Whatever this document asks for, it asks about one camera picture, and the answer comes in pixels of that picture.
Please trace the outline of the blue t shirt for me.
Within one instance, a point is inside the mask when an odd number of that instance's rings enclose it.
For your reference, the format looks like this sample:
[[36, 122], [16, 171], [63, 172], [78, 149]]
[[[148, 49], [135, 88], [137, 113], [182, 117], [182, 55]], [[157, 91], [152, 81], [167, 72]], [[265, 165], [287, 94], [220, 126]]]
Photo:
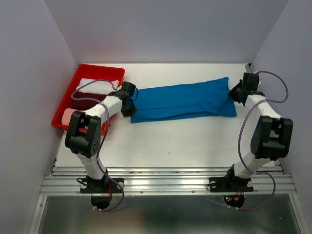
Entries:
[[178, 120], [195, 117], [236, 117], [228, 96], [229, 78], [140, 89], [132, 123]]

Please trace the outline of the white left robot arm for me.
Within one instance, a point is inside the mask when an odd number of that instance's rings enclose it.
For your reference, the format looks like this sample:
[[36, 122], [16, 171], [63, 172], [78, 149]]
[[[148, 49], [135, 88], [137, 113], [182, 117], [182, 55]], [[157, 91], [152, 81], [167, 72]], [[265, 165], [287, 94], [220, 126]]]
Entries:
[[92, 108], [83, 112], [74, 111], [71, 115], [65, 147], [80, 159], [97, 192], [104, 192], [109, 182], [107, 170], [99, 159], [99, 151], [107, 135], [101, 134], [102, 125], [106, 125], [107, 132], [110, 117], [119, 112], [123, 117], [132, 117], [137, 110], [134, 94], [138, 95], [136, 86], [123, 82], [120, 88], [110, 92], [102, 101], [88, 98], [96, 102]]

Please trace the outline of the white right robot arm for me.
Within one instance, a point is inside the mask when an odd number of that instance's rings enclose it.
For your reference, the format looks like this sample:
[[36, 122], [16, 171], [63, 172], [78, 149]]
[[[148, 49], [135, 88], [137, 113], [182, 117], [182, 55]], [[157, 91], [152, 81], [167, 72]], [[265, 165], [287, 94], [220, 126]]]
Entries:
[[[273, 75], [282, 82], [286, 91], [283, 100], [268, 99], [263, 92], [257, 90], [260, 84], [260, 73]], [[265, 164], [288, 155], [293, 121], [290, 118], [283, 118], [270, 106], [271, 102], [284, 103], [289, 97], [285, 81], [275, 73], [268, 71], [244, 73], [239, 83], [230, 90], [229, 97], [249, 110], [238, 137], [239, 162], [232, 166], [234, 173], [224, 178], [226, 188], [236, 190], [241, 186], [242, 179], [250, 179]], [[250, 115], [255, 117], [257, 124], [251, 138], [250, 151], [243, 156], [241, 138]]]

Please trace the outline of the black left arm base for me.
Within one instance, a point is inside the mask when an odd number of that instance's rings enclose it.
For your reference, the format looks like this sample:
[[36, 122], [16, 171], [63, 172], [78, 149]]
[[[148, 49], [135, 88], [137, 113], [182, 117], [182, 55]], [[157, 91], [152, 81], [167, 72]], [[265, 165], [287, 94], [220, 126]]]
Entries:
[[122, 194], [121, 189], [105, 176], [101, 180], [79, 177], [76, 181], [80, 184], [81, 194]]

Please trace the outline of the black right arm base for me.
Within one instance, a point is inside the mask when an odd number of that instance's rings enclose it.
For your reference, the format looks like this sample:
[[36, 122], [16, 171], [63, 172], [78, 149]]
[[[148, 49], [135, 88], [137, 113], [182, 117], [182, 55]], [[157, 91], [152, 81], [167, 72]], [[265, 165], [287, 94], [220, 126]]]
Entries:
[[207, 189], [212, 193], [230, 192], [253, 192], [253, 184], [250, 178], [240, 178], [234, 174], [234, 170], [229, 169], [223, 177], [210, 177]]

